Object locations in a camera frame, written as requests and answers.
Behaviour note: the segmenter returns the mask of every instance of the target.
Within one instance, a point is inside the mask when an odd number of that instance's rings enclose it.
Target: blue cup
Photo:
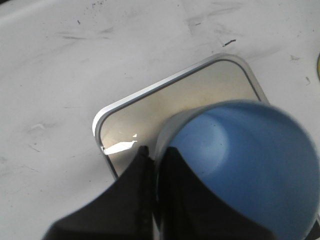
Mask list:
[[[229,101],[179,113],[164,129],[162,150],[177,148],[234,210],[279,240],[308,235],[319,211],[319,160],[290,116],[260,102]]]

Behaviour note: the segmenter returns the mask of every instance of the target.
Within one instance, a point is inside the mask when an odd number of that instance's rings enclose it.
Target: white table surface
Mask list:
[[[319,13],[319,0],[0,5],[0,239],[41,239],[113,182],[92,133],[101,108],[213,54],[246,60],[319,149]]]

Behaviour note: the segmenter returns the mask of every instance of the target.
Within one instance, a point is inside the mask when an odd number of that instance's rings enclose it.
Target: blue plastic cup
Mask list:
[[[157,145],[156,158],[177,148],[214,194],[279,240],[303,240],[316,221],[317,153],[278,108],[243,100],[182,112],[168,121]]]

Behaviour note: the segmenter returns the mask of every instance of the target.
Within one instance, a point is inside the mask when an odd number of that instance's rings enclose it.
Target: white surface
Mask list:
[[[0,5],[0,239],[40,239],[103,192],[95,114],[212,54],[244,58],[320,148],[319,12],[318,0]]]

